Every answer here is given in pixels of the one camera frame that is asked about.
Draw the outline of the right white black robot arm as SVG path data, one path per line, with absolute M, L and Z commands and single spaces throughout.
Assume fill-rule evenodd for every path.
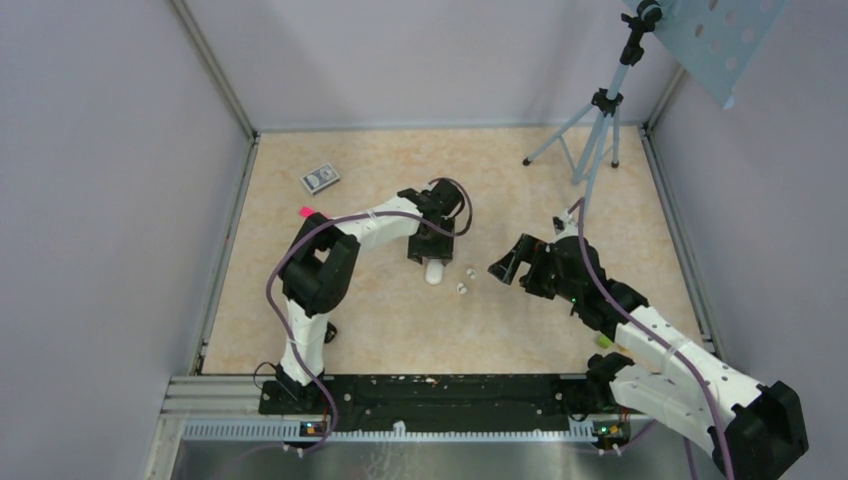
M 682 334 L 647 298 L 606 276 L 577 234 L 524 234 L 489 274 L 529 294 L 560 297 L 590 329 L 625 348 L 588 362 L 586 397 L 651 416 L 708 453 L 729 479 L 778 479 L 809 449 L 799 395 L 730 367 Z

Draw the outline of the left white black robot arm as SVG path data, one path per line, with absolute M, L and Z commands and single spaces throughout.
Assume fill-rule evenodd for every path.
M 346 217 L 308 215 L 272 277 L 282 283 L 288 336 L 275 376 L 283 401 L 297 413 L 319 404 L 315 379 L 324 370 L 323 346 L 334 328 L 330 313 L 349 290 L 360 254 L 404 238 L 407 257 L 424 268 L 427 284 L 437 285 L 453 259 L 455 238 L 466 234 L 456 218 L 473 211 L 466 190 L 455 180 L 437 178 L 427 188 L 399 191 L 386 202 Z

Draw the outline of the white earbud charging case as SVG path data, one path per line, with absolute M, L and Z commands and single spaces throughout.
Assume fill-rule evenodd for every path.
M 425 262 L 425 281 L 431 285 L 439 285 L 443 281 L 444 263 L 439 259 L 428 259 Z

